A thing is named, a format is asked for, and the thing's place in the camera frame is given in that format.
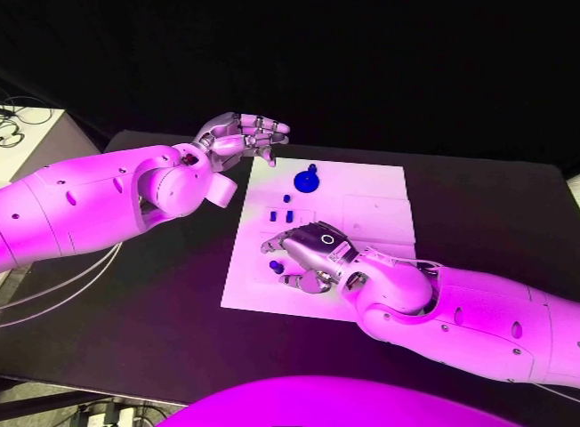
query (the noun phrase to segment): power strip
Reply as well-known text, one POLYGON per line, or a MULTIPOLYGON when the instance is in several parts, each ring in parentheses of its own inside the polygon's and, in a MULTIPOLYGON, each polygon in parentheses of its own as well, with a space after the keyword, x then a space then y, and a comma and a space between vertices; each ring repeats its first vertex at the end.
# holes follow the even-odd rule
MULTIPOLYGON (((104 424, 104 415, 105 414, 89 416, 86 427, 104 427, 107 425, 104 424)), ((114 425, 117 425, 117 427, 133 427, 133 418, 134 418, 134 409, 133 407, 127 407, 121 410, 120 421, 114 425)))

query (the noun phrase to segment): small blue cube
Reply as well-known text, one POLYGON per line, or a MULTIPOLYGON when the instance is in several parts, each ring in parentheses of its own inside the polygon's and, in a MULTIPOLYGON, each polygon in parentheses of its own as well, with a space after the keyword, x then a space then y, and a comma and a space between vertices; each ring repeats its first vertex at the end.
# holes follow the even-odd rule
POLYGON ((271 270, 275 274, 281 274, 284 272, 284 265, 281 265, 277 261, 271 261, 268 266, 271 267, 271 270))

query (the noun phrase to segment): white cable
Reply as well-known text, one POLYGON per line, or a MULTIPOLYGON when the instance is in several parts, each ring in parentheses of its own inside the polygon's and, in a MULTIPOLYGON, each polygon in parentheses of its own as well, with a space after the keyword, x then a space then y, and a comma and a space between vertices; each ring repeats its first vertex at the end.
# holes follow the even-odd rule
POLYGON ((78 289, 78 291, 75 291, 75 293, 72 295, 68 296, 68 298, 65 298, 60 302, 58 302, 52 307, 49 307, 46 310, 42 310, 39 313, 32 314, 30 316, 27 316, 26 318, 22 318, 19 320, 14 320, 11 322, 3 323, 0 325, 0 327, 6 327, 6 326, 13 326, 17 325, 19 323, 26 322, 27 320, 32 320, 33 318, 39 317, 42 314, 46 314, 49 311, 55 310, 58 307, 60 307, 68 301, 71 301, 73 298, 76 298, 81 293, 85 291, 85 289, 95 283, 95 281, 98 280, 99 276, 104 274, 104 271, 107 270, 107 268, 109 267, 109 265, 112 264, 114 261, 114 257, 117 256, 117 253, 120 252, 121 249, 121 243, 112 247, 112 249, 109 250, 109 253, 112 253, 112 257, 108 260, 107 265, 104 266, 104 268, 101 269, 98 275, 91 279, 91 281, 81 287, 81 289, 78 289))
POLYGON ((551 393, 558 394, 562 398, 567 398, 567 399, 572 400, 574 402, 580 403, 580 399, 574 398, 572 396, 568 396, 567 394, 559 393, 556 390, 549 389, 549 387, 545 387, 542 384, 535 384, 535 383, 532 383, 532 384, 538 385, 538 387, 541 387, 541 389, 548 390, 551 393))
POLYGON ((141 416, 135 416, 135 417, 133 418, 133 420, 134 420, 134 421, 144 422, 144 423, 146 423, 146 425, 148 425, 150 427, 156 427, 156 426, 153 425, 153 423, 151 423, 146 418, 143 418, 141 416))
POLYGON ((101 263, 104 263, 104 261, 107 261, 108 257, 112 255, 112 251, 117 249, 117 246, 118 245, 115 245, 109 249, 109 251, 107 252, 107 254, 104 255, 104 257, 101 258, 101 260, 78 276, 73 276, 69 280, 65 280, 63 283, 60 283, 59 285, 50 287, 45 291, 37 292, 36 294, 27 296, 26 298, 22 298, 20 300, 16 300, 16 301, 10 302, 9 304, 3 305, 0 307, 0 310, 7 309, 10 307, 14 307, 16 305, 22 304, 23 302, 27 302, 27 301, 33 300, 34 298, 39 298, 40 296, 46 295, 52 291, 56 291, 63 286, 68 286, 75 280, 78 280, 79 278, 82 278, 89 273, 89 271, 92 271, 101 265, 101 263))

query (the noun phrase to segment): black background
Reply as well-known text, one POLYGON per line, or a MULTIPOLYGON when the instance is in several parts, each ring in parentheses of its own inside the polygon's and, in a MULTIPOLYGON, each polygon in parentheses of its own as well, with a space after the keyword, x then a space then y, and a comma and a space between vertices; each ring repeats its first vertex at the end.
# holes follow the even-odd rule
MULTIPOLYGON (((120 133, 109 149, 156 141, 184 138, 120 133)), ((291 144, 277 149, 281 157, 316 162, 401 165, 417 256, 580 301, 580 211, 552 166, 291 144)), ((219 306, 249 160, 225 175, 238 183, 226 209, 203 202, 186 218, 125 241, 98 283, 62 308, 0 330, 0 375, 179 403, 261 378, 333 375, 396 384, 523 425, 580 425, 578 403, 441 365, 352 323, 219 306)), ((99 256, 36 262, 14 298, 60 283, 99 256)), ((0 322, 75 290, 7 310, 0 322)), ((565 392, 580 398, 578 390, 565 392)))
POLYGON ((0 2, 0 84, 101 147, 226 111, 294 144, 526 160, 580 172, 580 9, 117 0, 0 2))

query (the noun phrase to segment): black curtain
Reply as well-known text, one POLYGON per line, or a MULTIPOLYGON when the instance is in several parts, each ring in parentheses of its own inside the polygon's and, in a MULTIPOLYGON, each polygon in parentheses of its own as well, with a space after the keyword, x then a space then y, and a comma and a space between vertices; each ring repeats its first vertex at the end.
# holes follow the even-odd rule
POLYGON ((291 142, 580 171, 580 10, 0 2, 0 81, 78 118, 195 134, 229 110, 291 142))

